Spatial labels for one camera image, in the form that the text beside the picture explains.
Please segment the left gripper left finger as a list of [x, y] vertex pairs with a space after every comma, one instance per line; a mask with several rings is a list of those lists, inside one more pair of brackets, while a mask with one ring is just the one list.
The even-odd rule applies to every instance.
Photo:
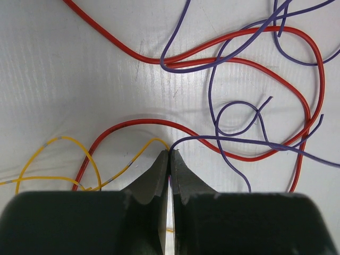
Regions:
[[120, 191], [32, 191], [1, 215], [1, 254], [164, 254], [168, 152]]

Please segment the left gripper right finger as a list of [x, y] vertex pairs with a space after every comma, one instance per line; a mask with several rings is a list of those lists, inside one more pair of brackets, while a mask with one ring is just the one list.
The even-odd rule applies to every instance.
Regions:
[[299, 193], [221, 193], [173, 150], [176, 254], [338, 254], [324, 219]]

